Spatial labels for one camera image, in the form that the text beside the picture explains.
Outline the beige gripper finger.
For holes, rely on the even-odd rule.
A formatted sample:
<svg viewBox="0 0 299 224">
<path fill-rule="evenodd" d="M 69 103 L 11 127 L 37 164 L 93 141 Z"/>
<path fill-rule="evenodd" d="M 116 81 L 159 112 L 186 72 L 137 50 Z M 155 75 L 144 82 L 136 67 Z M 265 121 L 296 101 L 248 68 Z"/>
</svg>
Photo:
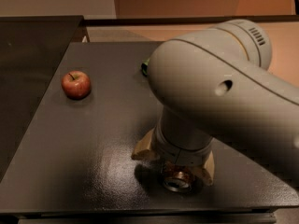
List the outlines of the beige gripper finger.
<svg viewBox="0 0 299 224">
<path fill-rule="evenodd" d="M 156 161 L 160 158 L 158 153 L 153 149 L 152 140 L 153 130 L 150 130 L 146 135 L 137 142 L 132 152 L 131 159 L 134 161 Z"/>
<path fill-rule="evenodd" d="M 215 162 L 213 152 L 210 152 L 204 164 L 190 168 L 193 175 L 202 180 L 206 186 L 212 186 L 214 183 Z"/>
</svg>

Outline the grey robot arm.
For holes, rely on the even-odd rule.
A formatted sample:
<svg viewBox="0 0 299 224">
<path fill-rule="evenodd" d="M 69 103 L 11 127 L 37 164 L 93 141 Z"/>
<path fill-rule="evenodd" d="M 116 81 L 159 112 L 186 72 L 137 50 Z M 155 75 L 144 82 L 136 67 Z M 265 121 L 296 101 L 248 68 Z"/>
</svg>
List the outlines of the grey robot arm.
<svg viewBox="0 0 299 224">
<path fill-rule="evenodd" d="M 172 38 L 150 55 L 148 83 L 164 110 L 135 160 L 164 160 L 164 185 L 214 181 L 219 140 L 298 185 L 298 90 L 271 75 L 272 47 L 256 23 L 232 20 Z"/>
</svg>

